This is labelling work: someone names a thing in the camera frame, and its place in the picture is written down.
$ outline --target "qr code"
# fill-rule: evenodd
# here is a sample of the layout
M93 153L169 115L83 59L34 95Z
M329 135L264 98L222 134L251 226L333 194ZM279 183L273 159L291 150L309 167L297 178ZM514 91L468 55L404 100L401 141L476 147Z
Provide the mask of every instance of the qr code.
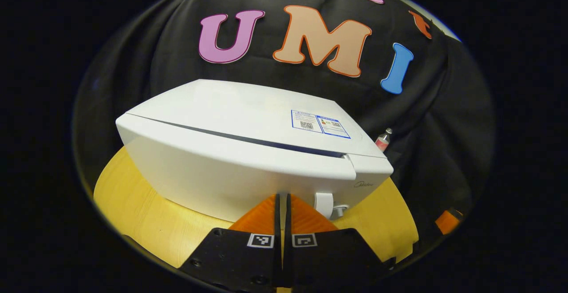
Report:
M314 125L312 125L312 123L309 123L309 122L300 121L300 125L301 125L301 127L303 127L304 129L309 129L309 130L313 130L313 129L314 129Z

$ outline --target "orange object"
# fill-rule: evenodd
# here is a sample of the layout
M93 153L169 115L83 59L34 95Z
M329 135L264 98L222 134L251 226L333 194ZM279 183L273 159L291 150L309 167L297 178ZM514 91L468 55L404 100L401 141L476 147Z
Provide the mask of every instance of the orange object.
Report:
M244 214L229 230L256 233L274 234L274 202L276 195L272 195L260 202L249 212Z
M290 207L292 208L292 234L338 230L325 216L293 194L290 196Z
M460 220L463 217L463 214L458 210L450 209L445 210L442 215L436 220L436 225L442 231L443 235L446 235L452 232L458 224L460 224Z

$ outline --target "small bottle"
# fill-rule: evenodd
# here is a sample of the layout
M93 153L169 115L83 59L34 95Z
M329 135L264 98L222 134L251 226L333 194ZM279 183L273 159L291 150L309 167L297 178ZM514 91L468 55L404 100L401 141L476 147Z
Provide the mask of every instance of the small bottle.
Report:
M379 135L377 141L375 141L375 144L379 147L379 150L384 152L387 149L387 146L389 146L390 143L391 134L392 134L392 129L388 127L385 133Z

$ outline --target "orange letter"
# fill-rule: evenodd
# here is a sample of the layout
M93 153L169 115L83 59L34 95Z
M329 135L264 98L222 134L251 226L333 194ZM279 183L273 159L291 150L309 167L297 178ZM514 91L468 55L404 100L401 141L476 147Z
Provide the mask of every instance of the orange letter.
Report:
M332 32L328 32L318 10L306 6L286 6L290 24L284 44L272 57L280 62L302 63L306 59L300 52L305 39L314 66L319 66L337 48L335 58L327 66L329 70L341 75L358 77L361 75L359 60L365 39L371 28L355 20L345 20Z
M426 30L426 28L430 28L430 26L417 13L414 13L410 10L408 10L408 12L414 16L414 24L418 27L418 30L420 30L420 32L422 32L422 34L424 34L426 38L431 39L432 35L428 33L428 30Z

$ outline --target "yellow wooden surface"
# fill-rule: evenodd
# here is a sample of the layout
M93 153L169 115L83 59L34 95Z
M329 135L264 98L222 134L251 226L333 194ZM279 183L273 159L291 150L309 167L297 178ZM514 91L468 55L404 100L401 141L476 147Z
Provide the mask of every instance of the yellow wooden surface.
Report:
M124 147L101 173L94 200L120 233L174 267L186 261L212 228L232 224L162 198ZM333 223L340 229L357 229L382 261L396 257L399 262L418 241L414 220L390 178Z

